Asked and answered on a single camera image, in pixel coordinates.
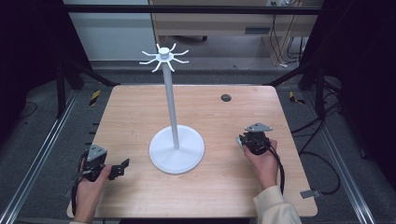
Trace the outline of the aluminium floor rail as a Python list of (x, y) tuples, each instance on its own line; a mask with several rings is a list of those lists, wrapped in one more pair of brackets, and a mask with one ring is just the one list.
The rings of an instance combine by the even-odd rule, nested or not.
[(341, 106), (339, 103), (324, 106), (325, 118), (320, 119), (315, 111), (315, 100), (312, 93), (304, 94), (306, 103), (312, 112), (314, 119), (318, 119), (320, 124), (317, 128), (317, 133), (320, 133), (321, 139), (324, 144), (324, 150), (327, 153), (328, 159), (326, 162), (330, 164), (334, 173), (338, 177), (338, 184), (344, 189), (346, 196), (356, 214), (360, 224), (376, 224), (375, 218), (369, 208), (367, 202), (363, 198), (361, 190), (359, 189), (353, 174), (347, 167), (346, 161), (343, 159), (342, 154), (339, 152), (337, 144), (334, 142), (330, 131), (326, 126), (326, 118), (335, 111), (338, 111)]
[(37, 180), (42, 170), (44, 163), (47, 160), (48, 155), (51, 153), (53, 146), (61, 130), (63, 129), (71, 110), (75, 105), (78, 95), (79, 91), (70, 91), (70, 96), (66, 101), (65, 110), (61, 113), (61, 116), (54, 121), (49, 133), (45, 138), (45, 141), (35, 155), (34, 160), (32, 161), (29, 169), (23, 177), (23, 180), (19, 184), (11, 201), (7, 204), (7, 207), (0, 215), (0, 224), (13, 224), (16, 220), (23, 204), (26, 201), (27, 196), (29, 195), (35, 181)]

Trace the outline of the wooden desk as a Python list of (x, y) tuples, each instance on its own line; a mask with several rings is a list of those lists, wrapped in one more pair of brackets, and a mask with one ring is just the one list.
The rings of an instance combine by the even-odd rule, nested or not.
[[(148, 0), (152, 6), (321, 7), (324, 0)], [(310, 36), (315, 15), (175, 14), (151, 15), (157, 40), (168, 36), (257, 35), (274, 65), (291, 62), (295, 37)]]

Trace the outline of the person's right hand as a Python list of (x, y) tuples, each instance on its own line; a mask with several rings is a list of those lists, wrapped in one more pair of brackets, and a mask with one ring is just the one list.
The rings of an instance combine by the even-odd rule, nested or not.
[(274, 155), (270, 151), (266, 151), (261, 155), (254, 155), (246, 146), (243, 146), (243, 151), (252, 164), (253, 171), (258, 177), (262, 188), (274, 186), (277, 181), (278, 170), (278, 163)]

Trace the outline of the black metal stand strut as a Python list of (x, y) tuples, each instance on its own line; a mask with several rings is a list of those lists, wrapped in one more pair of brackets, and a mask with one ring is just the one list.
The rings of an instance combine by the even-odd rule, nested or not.
[(59, 119), (66, 110), (64, 81), (67, 80), (74, 90), (81, 90), (84, 86), (84, 82), (82, 81), (80, 74), (87, 75), (108, 87), (118, 86), (117, 82), (102, 77), (95, 73), (91, 68), (84, 67), (83, 65), (76, 62), (68, 61), (60, 63), (56, 68), (56, 86), (58, 97), (57, 119)]
[(324, 119), (324, 73), (319, 63), (300, 64), (297, 68), (291, 70), (286, 75), (279, 77), (269, 83), (265, 83), (265, 86), (277, 87), (281, 83), (293, 77), (296, 77), (297, 75), (302, 75), (298, 83), (298, 88), (300, 90), (306, 91), (310, 89), (313, 85), (316, 85), (315, 111), (320, 119)]

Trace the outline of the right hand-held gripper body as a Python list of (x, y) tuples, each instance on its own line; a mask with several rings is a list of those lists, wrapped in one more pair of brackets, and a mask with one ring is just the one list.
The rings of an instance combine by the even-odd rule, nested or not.
[(243, 146), (246, 146), (254, 155), (262, 155), (271, 149), (269, 138), (266, 132), (272, 131), (272, 128), (262, 123), (255, 123), (245, 128), (245, 132), (239, 134)]

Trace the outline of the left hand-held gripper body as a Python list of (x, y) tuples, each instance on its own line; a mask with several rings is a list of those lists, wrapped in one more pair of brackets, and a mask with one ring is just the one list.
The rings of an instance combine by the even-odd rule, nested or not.
[(105, 167), (107, 150), (97, 145), (91, 145), (83, 162), (82, 175), (94, 182)]

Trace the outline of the person's left hand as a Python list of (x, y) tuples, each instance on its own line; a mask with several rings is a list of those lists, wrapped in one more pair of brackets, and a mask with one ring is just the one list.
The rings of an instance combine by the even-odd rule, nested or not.
[(86, 179), (79, 182), (77, 191), (77, 204), (79, 206), (96, 206), (99, 203), (111, 168), (111, 164), (106, 165), (94, 182)]

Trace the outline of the yellow black tape strip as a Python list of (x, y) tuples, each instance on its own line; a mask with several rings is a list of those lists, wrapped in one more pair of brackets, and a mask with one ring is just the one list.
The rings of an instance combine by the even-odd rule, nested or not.
[(305, 100), (296, 99), (292, 91), (289, 92), (289, 99), (291, 102), (297, 103), (299, 105), (305, 105)]
[(92, 94), (92, 98), (91, 98), (91, 100), (89, 102), (89, 105), (95, 105), (100, 93), (101, 93), (100, 90), (94, 91), (94, 93)]

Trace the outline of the white hook stand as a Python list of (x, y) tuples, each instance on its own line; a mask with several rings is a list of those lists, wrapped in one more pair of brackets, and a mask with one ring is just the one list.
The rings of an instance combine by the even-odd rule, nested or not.
[(169, 175), (182, 175), (194, 169), (201, 162), (205, 154), (205, 142), (203, 137), (192, 127), (177, 124), (172, 80), (172, 72), (175, 69), (172, 62), (188, 63), (188, 61), (179, 60), (177, 56), (185, 55), (189, 51), (174, 53), (175, 48), (176, 44), (170, 49), (157, 44), (156, 53), (143, 51), (143, 54), (151, 56), (152, 59), (141, 62), (141, 64), (156, 62), (157, 65), (152, 73), (162, 69), (170, 118), (170, 125), (158, 131), (151, 139), (148, 149), (149, 157), (160, 171)]

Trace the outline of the grey metal bracket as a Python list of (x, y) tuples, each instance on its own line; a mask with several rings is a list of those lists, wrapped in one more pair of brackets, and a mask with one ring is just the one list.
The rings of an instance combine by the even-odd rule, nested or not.
[(304, 190), (300, 192), (301, 196), (303, 199), (307, 198), (317, 198), (321, 196), (321, 192), (318, 189), (310, 189), (310, 190)]

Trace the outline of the black frame crossbar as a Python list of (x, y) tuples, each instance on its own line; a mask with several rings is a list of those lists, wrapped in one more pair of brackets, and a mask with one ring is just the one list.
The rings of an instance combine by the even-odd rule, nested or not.
[(64, 5), (67, 12), (83, 13), (192, 13), (192, 14), (275, 14), (319, 15), (320, 7), (232, 7), (232, 6), (140, 6), (140, 5)]

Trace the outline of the white cabinet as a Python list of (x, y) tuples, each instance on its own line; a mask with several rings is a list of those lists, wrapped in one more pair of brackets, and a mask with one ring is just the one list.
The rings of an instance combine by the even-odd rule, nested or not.
[(156, 51), (148, 13), (70, 13), (90, 61), (143, 61)]

